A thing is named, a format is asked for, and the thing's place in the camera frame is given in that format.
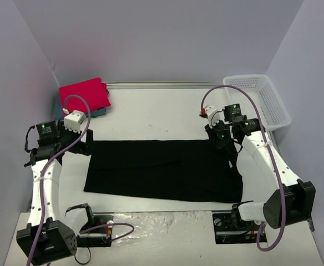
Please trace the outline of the black t shirt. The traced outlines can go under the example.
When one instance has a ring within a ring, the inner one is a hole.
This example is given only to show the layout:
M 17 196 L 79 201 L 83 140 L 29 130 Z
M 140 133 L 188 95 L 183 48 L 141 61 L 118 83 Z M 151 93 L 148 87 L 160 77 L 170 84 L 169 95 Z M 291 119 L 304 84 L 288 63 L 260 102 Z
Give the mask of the black t shirt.
M 84 191 L 188 202 L 236 203 L 236 151 L 210 140 L 96 141 Z

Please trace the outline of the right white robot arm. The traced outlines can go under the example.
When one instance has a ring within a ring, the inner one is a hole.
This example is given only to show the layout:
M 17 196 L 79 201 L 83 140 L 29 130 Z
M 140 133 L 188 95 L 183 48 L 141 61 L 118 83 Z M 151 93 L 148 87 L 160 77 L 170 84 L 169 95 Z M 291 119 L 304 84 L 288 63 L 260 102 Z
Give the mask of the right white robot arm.
M 268 192 L 261 199 L 243 200 L 232 205 L 231 224 L 238 229 L 251 222 L 266 223 L 273 229 L 311 218 L 316 189 L 304 182 L 285 163 L 272 145 L 257 118 L 241 113 L 239 104 L 219 111 L 213 106 L 201 109 L 200 116 L 208 120 L 205 131 L 215 147 L 236 161 L 247 152 L 261 171 L 259 180 Z

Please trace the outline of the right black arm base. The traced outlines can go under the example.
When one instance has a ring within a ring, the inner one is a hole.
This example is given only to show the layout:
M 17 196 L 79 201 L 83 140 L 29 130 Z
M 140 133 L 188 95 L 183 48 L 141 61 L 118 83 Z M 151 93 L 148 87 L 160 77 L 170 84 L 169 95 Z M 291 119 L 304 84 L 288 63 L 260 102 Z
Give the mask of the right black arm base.
M 259 225 L 246 222 L 244 227 L 234 225 L 230 211 L 212 212 L 216 244 L 252 244 L 256 243 Z

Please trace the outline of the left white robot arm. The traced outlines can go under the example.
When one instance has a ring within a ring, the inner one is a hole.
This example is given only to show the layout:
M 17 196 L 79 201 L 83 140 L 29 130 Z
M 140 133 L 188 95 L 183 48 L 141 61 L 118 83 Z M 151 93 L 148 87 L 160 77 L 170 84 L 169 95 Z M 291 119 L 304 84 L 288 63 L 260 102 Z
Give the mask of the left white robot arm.
M 80 230 L 89 232 L 96 225 L 91 207 L 82 203 L 59 210 L 59 178 L 66 152 L 89 156 L 93 131 L 77 132 L 64 127 L 63 121 L 37 124 L 38 147 L 29 151 L 33 174 L 31 212 L 25 228 L 18 230 L 16 241 L 27 256 L 27 265 L 46 265 L 74 256 Z

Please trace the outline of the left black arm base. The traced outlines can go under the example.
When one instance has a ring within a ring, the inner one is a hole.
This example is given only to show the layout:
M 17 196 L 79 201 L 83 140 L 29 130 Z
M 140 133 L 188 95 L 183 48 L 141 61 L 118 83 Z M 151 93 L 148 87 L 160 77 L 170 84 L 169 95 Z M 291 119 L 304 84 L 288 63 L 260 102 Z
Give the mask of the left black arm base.
M 110 213 L 95 213 L 93 216 L 93 222 L 86 224 L 82 230 L 89 229 L 94 226 L 107 224 L 109 221 L 113 222 L 113 215 Z M 112 230 L 107 228 L 99 228 L 88 233 L 81 234 L 77 237 L 79 248 L 99 248 L 99 247 L 111 247 L 112 242 Z

